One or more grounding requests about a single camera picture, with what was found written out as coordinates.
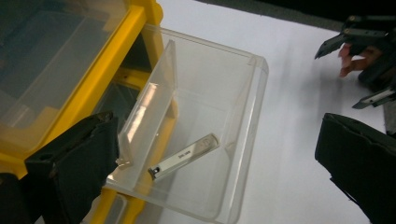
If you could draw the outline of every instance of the open drawer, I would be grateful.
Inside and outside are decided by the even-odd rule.
[[[216,223],[238,219],[268,66],[263,57],[147,25],[165,47],[120,131],[106,186]],[[149,168],[207,134],[219,147],[153,180]]]

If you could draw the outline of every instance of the dark floor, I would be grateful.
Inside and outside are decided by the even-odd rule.
[[[320,27],[328,30],[333,30],[339,32],[344,23],[344,15],[346,15],[348,10],[357,10],[354,5],[347,7],[345,3],[353,4],[353,1],[341,1],[334,0],[332,5],[327,5],[323,7],[323,3],[318,5],[318,11],[313,10],[312,3],[317,1],[304,0],[304,1],[289,1],[289,0],[197,0],[199,2],[204,2],[212,5],[230,7],[238,10],[243,10],[246,12],[260,14],[263,16],[269,16],[285,21],[295,21],[306,25],[311,25],[315,27]],[[301,8],[304,3],[308,3],[311,7]],[[332,10],[336,5],[343,5],[341,10],[338,8]],[[386,14],[387,10],[385,8],[376,7],[381,10],[380,14]],[[363,6],[359,11],[364,11],[369,9],[369,6]],[[387,102],[384,104],[384,117],[385,126],[387,133],[396,133],[396,118],[393,114],[396,113],[396,101]]]

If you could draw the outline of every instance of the white table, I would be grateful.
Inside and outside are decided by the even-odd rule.
[[[193,0],[158,3],[163,8],[163,28],[263,56],[269,64],[238,223],[368,224],[314,158],[326,112],[385,131],[382,106],[351,108],[369,92],[357,81],[358,73],[338,77],[338,51],[314,59],[321,43],[337,33]],[[204,223],[167,209],[156,222]]]

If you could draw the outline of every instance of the transparent bin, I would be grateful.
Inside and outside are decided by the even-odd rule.
[[[36,149],[127,12],[122,0],[1,3],[0,145]]]
[[[263,57],[147,25],[166,46],[120,132],[131,158],[106,186],[215,223],[239,216],[268,66]],[[220,146],[153,181],[149,167],[213,133]]]

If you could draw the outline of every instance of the transparent lid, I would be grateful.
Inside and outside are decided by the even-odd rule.
[[[122,0],[0,3],[0,145],[29,151],[126,14]]]
[[[160,36],[166,48],[120,133],[120,149],[131,163],[117,168],[107,185],[204,221],[233,223],[262,108],[266,61],[154,26],[142,33]],[[162,169],[169,173],[153,179]]]

